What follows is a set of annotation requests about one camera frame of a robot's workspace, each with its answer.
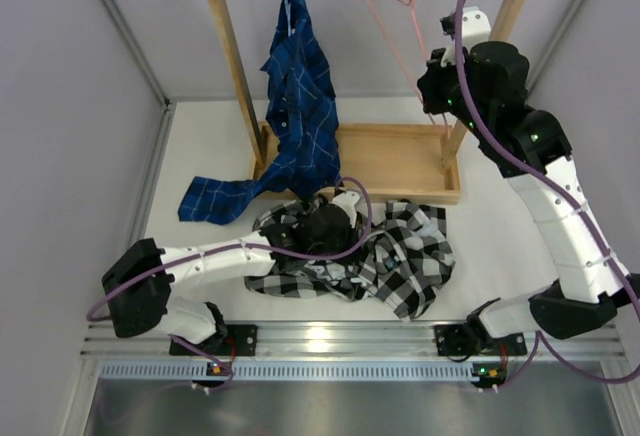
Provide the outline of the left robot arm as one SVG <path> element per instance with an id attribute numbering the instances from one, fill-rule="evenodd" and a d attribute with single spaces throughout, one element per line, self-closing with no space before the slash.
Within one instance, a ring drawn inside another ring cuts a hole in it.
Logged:
<path id="1" fill-rule="evenodd" d="M 304 205 L 291 222 L 268 223 L 245 237 L 200 247 L 161 248 L 152 238 L 134 243 L 101 282 L 115 335 L 175 335 L 203 354 L 223 349 L 227 330 L 217 306 L 196 302 L 196 290 L 219 281 L 298 270 L 318 256 L 351 249 L 359 236 L 355 191 Z"/>

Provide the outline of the pink wire hanger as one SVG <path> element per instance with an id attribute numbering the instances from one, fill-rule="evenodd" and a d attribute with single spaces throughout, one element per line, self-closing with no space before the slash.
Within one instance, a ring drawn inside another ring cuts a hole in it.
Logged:
<path id="1" fill-rule="evenodd" d="M 418 70 L 429 56 L 417 14 L 417 0 L 364 0 L 410 93 L 423 105 Z"/>

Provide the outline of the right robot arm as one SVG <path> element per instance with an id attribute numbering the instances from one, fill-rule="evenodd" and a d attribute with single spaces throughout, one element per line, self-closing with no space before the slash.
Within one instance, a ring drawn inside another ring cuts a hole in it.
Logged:
<path id="1" fill-rule="evenodd" d="M 516 333 L 582 335 L 639 304 L 639 277 L 602 234 L 559 121 L 526 101 L 528 71 L 515 46 L 489 41 L 464 49 L 460 65 L 448 50 L 434 50 L 417 82 L 425 112 L 452 114 L 478 139 L 529 211 L 557 273 L 546 288 L 489 301 L 468 316 L 465 340 L 478 353 Z"/>

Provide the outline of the black white checkered shirt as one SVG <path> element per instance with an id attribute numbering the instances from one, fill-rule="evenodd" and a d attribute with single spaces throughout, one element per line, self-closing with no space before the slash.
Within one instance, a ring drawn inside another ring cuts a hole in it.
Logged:
<path id="1" fill-rule="evenodd" d="M 246 289 L 295 299 L 375 298 L 400 320 L 421 317 L 456 264 L 447 240 L 446 210 L 403 199 L 375 204 L 373 213 L 371 233 L 353 255 L 354 262 L 305 261 L 296 270 L 246 277 Z"/>

